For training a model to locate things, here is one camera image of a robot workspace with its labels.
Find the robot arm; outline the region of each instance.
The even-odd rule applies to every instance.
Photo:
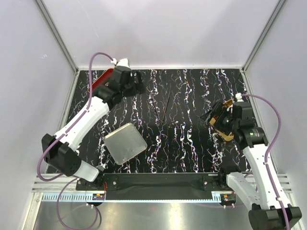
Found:
[[[211,124],[226,140],[234,139],[246,156],[258,192],[246,181],[237,166],[221,168],[218,175],[221,187],[231,188],[249,210],[248,217],[254,230],[279,230],[285,228],[285,219],[280,202],[285,207],[290,227],[302,217],[299,207],[292,207],[283,191],[273,167],[270,154],[265,162],[268,141],[261,127],[255,126],[252,120],[251,104],[238,100],[225,103],[217,102],[212,110],[201,118]],[[276,197],[273,186],[278,191]]]
[[[132,74],[128,60],[120,60],[113,69],[111,77],[95,88],[89,109],[87,109],[87,102],[81,111],[64,128],[56,132],[54,136],[46,134],[42,138],[43,151],[45,151],[56,139],[64,135],[46,155],[45,162],[66,176],[80,177],[92,183],[95,187],[100,187],[102,184],[102,176],[100,176],[102,172],[82,161],[75,151],[96,122],[104,117],[116,104],[120,103],[124,96],[135,96],[144,92],[145,87],[142,83],[141,74],[139,72]],[[82,118],[68,132],[67,129],[80,116]]]

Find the white cable connector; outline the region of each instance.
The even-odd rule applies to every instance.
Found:
[[[128,58],[123,58],[118,61],[117,66],[125,66],[130,69]]]
[[[242,94],[239,92],[236,94],[236,101],[237,102],[243,102],[244,100],[242,99]]]
[[[111,61],[112,64],[116,65],[117,64],[117,60],[114,58],[112,61]]]
[[[229,112],[229,110],[230,110],[230,113],[232,113],[232,108],[234,107],[234,104],[232,104],[231,106],[229,106],[228,108],[227,108],[227,112]]]

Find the black marbled tabletop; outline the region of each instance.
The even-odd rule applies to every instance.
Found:
[[[94,80],[103,73],[93,71]],[[124,98],[99,120],[77,149],[82,160],[103,165],[106,173],[217,172],[221,163],[249,165],[234,141],[224,142],[199,117],[217,100],[227,101],[246,92],[239,69],[141,70],[146,93]],[[81,71],[73,95],[68,122],[88,100],[88,71]],[[165,120],[164,108],[170,90]],[[148,148],[123,165],[115,164],[103,137],[132,122]],[[55,173],[50,167],[48,173]]]

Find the white wall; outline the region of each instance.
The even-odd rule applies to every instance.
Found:
[[[73,72],[32,0],[0,1],[0,229],[17,230]]]
[[[287,173],[307,225],[307,2],[288,1],[247,70],[255,94],[278,108],[283,124],[274,148],[278,170]],[[277,128],[274,112],[259,102],[270,140]]]
[[[44,0],[79,67],[241,67],[278,0]],[[105,67],[100,57],[94,66]]]

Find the cable clip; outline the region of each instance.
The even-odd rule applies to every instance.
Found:
[[[234,107],[234,104],[232,104],[231,106],[229,106],[228,108],[227,108],[227,112],[229,112],[229,110],[230,110],[230,113],[232,113],[232,108]]]
[[[112,61],[111,61],[112,64],[116,65],[117,64],[117,60],[114,58]]]
[[[244,100],[242,99],[242,94],[239,92],[236,94],[236,101],[237,102],[243,102]]]

